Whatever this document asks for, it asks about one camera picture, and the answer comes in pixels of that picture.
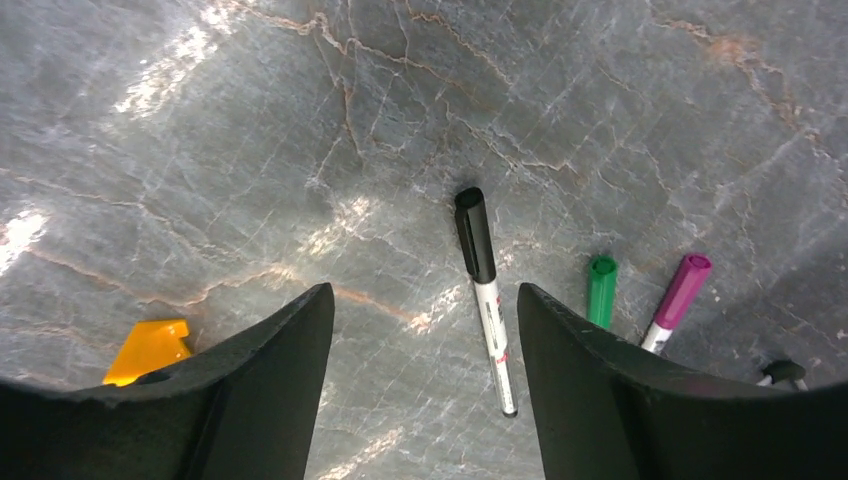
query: marker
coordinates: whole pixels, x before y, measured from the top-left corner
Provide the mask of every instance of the marker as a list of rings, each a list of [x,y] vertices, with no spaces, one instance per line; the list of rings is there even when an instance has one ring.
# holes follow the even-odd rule
[[[690,253],[683,257],[671,285],[665,292],[660,309],[654,315],[651,328],[645,334],[642,348],[652,353],[662,351],[665,342],[671,338],[671,332],[686,314],[712,269],[713,264],[706,255]]]
[[[465,257],[465,268],[474,280],[477,306],[483,321],[483,333],[486,335],[498,400],[503,414],[512,418],[518,415],[518,407],[513,394],[512,378],[509,376],[506,328],[501,311],[501,297],[498,296],[498,284],[495,281],[495,255],[492,253],[486,202],[483,192],[472,187],[460,192],[454,203],[459,243]]]
[[[804,375],[806,374],[807,370],[792,360],[778,360],[763,369],[763,379],[757,382],[757,385],[767,387],[789,380],[799,391],[806,392],[809,390],[807,384],[804,383]]]
[[[612,257],[601,255],[589,264],[589,321],[609,329],[618,265]]]

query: green marker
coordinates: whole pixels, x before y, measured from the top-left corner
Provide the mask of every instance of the green marker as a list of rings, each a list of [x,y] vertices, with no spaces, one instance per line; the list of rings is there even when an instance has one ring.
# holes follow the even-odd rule
[[[612,257],[601,255],[589,264],[589,321],[609,329],[618,264]]]

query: white marker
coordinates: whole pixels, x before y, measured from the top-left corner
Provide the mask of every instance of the white marker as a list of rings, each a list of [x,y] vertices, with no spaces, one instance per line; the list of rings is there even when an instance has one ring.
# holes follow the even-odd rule
[[[495,281],[495,256],[486,217],[483,192],[477,188],[463,190],[456,196],[456,228],[465,257],[465,267],[474,280],[477,306],[483,321],[483,333],[492,363],[492,374],[501,410],[507,417],[518,415],[512,378],[509,375],[509,349],[506,341],[501,298]]]

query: yellow plastic piece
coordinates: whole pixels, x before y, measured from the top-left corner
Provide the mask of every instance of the yellow plastic piece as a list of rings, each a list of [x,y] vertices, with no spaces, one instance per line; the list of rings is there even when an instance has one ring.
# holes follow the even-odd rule
[[[103,384],[123,387],[138,377],[191,356],[182,339],[188,336],[184,318],[152,320],[133,327]]]

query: marble surface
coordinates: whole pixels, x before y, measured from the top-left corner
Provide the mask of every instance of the marble surface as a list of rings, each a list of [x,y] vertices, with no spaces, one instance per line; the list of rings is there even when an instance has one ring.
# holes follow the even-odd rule
[[[0,5],[0,375],[97,384],[132,325],[208,348],[330,281],[307,478],[541,478],[515,321],[621,265],[637,341],[848,377],[839,0],[11,0]],[[497,408],[454,231],[487,193],[519,392]]]

